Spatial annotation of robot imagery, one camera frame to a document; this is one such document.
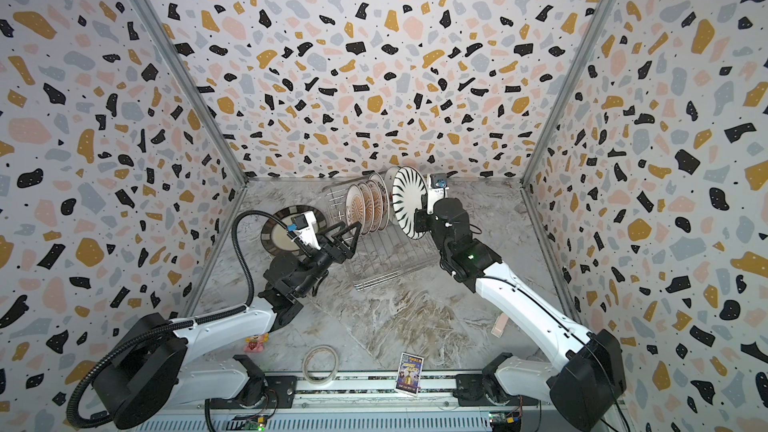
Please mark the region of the black white striped plate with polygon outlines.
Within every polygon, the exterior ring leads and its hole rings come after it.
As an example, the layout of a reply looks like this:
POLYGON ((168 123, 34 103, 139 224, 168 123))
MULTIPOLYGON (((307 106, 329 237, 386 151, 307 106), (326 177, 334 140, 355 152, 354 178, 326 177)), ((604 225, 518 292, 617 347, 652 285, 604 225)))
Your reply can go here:
POLYGON ((411 240, 419 240, 425 235, 416 231, 415 214, 423 208, 422 197, 426 192, 426 182, 416 169, 399 168, 392 186, 392 206, 397 225, 411 240))

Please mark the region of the brown rimmed cream plate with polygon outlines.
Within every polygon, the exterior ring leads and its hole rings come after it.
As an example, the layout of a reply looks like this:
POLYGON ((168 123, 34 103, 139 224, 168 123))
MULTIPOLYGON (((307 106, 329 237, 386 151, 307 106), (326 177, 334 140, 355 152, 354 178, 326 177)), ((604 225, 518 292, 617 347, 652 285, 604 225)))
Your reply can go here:
MULTIPOLYGON (((322 211, 309 205, 291 205, 274 213, 274 216, 280 219, 286 226, 292 225, 292 218, 303 213, 313 212, 316 223, 313 230, 318 232, 327 226, 327 219, 322 211)), ((277 225, 272 219, 269 219, 261 230, 261 243, 264 249, 271 255, 276 256, 282 252, 290 252, 300 259, 304 258, 303 252, 288 237, 286 231, 277 225)))

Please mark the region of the watermelon pattern plate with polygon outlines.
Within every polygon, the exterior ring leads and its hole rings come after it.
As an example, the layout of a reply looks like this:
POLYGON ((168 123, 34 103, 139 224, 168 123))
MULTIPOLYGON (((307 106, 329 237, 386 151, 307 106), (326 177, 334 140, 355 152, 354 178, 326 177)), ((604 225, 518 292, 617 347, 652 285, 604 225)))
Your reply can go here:
POLYGON ((399 166, 392 166, 392 167, 389 167, 385 172, 384 181, 385 181, 385 186, 388 194, 392 194, 394 180, 399 170, 400 170, 399 166))

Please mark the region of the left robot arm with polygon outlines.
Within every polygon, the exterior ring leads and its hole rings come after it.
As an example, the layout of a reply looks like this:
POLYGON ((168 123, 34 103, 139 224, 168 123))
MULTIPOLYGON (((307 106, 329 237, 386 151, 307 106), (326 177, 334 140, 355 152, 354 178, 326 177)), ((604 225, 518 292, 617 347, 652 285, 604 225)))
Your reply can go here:
POLYGON ((158 313, 141 318, 80 380, 67 403, 67 421, 80 429, 107 423, 130 429, 168 404, 213 399, 259 404, 267 394, 266 376, 247 355, 210 370, 192 370, 190 364, 227 344, 288 325, 330 267, 354 256, 361 228, 359 222, 338 222, 307 239, 289 228, 304 256, 275 256, 264 274, 265 289, 250 288, 244 304, 191 318, 166 320, 158 313))

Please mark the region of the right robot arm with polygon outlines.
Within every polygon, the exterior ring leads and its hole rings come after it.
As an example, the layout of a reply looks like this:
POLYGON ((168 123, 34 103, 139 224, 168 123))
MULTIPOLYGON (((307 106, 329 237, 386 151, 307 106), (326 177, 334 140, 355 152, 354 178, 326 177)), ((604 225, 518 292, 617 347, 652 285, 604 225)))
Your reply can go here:
POLYGON ((590 431, 617 406, 627 387, 619 340, 570 319, 525 284, 502 257, 475 238, 460 200, 414 208, 414 228, 431 236, 440 266, 496 306, 530 337, 543 362, 505 355, 488 366, 494 391, 552 404, 575 429, 590 431))

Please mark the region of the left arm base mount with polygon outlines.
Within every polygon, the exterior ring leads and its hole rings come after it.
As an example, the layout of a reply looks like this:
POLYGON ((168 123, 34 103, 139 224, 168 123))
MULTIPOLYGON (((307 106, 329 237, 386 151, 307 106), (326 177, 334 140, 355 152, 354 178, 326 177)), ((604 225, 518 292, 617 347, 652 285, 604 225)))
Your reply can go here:
POLYGON ((222 393, 210 400, 213 410, 266 413, 293 406, 298 377, 295 374, 268 375, 247 354, 233 356, 232 371, 243 372, 246 381, 226 398, 222 393))

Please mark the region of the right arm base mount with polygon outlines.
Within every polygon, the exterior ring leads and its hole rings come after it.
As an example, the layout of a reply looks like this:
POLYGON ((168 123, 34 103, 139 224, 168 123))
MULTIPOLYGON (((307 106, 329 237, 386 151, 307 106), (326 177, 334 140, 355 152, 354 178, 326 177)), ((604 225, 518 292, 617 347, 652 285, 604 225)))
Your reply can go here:
POLYGON ((453 396, 461 407, 469 406, 500 406, 516 405, 533 406, 539 401, 525 395, 510 395, 504 391, 495 378, 495 371, 512 353, 503 352, 487 364, 480 372, 457 374, 456 387, 453 396))

